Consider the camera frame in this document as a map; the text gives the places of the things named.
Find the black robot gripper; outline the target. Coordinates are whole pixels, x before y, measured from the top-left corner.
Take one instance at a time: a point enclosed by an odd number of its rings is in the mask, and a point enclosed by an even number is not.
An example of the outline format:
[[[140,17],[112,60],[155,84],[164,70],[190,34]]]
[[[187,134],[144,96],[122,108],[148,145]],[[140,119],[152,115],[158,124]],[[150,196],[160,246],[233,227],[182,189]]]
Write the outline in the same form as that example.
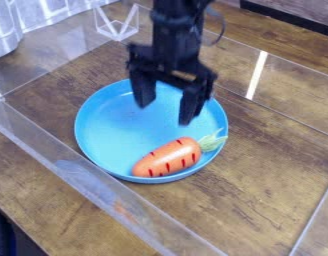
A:
[[[156,82],[183,90],[179,124],[187,126],[211,99],[218,75],[201,62],[205,14],[202,9],[154,9],[152,44],[128,45],[128,70],[135,101],[146,108],[156,99]]]

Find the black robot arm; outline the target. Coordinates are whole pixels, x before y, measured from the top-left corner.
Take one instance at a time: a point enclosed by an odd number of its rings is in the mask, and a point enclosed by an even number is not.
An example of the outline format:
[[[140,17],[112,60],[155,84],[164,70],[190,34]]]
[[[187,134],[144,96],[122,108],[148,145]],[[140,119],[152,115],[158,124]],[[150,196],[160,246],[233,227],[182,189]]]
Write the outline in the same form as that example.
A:
[[[211,98],[217,73],[201,62],[203,13],[214,0],[154,0],[152,45],[131,43],[127,68],[138,105],[156,99],[156,82],[183,90],[179,124],[187,126]]]

